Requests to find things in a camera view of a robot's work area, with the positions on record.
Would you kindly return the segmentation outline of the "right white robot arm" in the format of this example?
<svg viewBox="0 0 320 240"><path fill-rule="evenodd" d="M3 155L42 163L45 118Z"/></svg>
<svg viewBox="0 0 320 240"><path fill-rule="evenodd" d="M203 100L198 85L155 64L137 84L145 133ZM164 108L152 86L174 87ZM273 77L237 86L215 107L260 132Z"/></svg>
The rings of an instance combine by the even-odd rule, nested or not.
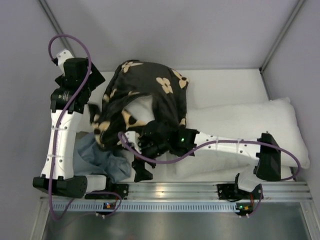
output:
<svg viewBox="0 0 320 240"><path fill-rule="evenodd" d="M160 155L170 153L166 164L181 163L191 158L191 167L208 167L212 161L235 161L246 168L235 175L233 192L252 193L263 182L279 182L281 174L280 147L269 133L258 139L232 139L206 134L191 128L167 128L151 121L141 133L125 133L134 154L149 163Z"/></svg>

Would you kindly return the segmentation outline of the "black floral pillowcase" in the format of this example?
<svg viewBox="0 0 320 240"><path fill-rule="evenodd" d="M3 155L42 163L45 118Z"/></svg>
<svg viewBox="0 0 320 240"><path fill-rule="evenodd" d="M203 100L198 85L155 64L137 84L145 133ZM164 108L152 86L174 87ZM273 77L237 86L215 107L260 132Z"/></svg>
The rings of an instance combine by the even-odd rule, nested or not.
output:
<svg viewBox="0 0 320 240"><path fill-rule="evenodd" d="M97 146L102 151L120 148L119 132L141 134L151 121L174 129L186 127L188 85L187 77L160 63L127 60L120 64L101 106L88 104Z"/></svg>

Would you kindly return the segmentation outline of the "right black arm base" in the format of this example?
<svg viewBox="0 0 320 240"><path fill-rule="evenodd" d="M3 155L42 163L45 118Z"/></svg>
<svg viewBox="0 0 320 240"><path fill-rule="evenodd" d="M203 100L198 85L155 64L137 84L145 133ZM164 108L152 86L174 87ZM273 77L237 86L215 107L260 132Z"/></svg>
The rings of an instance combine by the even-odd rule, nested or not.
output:
<svg viewBox="0 0 320 240"><path fill-rule="evenodd" d="M256 186L253 191L241 190L234 183L220 183L217 185L218 199L231 202L259 200L261 191L260 185Z"/></svg>

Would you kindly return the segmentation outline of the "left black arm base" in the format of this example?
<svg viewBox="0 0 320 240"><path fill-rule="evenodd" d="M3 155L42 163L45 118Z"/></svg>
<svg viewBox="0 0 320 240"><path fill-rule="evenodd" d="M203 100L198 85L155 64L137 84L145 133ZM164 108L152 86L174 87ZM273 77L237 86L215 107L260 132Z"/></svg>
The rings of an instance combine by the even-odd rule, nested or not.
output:
<svg viewBox="0 0 320 240"><path fill-rule="evenodd" d="M129 193L129 185L125 183L111 184L106 189L88 193L84 196L87 200L115 200L116 195L107 194L112 192L118 194L122 199L125 199Z"/></svg>

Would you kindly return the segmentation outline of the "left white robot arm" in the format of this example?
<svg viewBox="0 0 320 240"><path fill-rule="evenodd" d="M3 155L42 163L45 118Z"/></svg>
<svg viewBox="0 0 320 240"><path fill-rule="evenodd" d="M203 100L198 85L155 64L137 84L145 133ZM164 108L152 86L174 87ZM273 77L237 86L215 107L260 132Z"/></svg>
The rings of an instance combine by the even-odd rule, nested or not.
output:
<svg viewBox="0 0 320 240"><path fill-rule="evenodd" d="M62 75L55 79L59 87L50 96L51 131L46 161L32 185L47 194L80 199L107 185L106 175L75 175L73 168L77 129L85 105L105 78L88 58L74 57L67 49L53 61Z"/></svg>

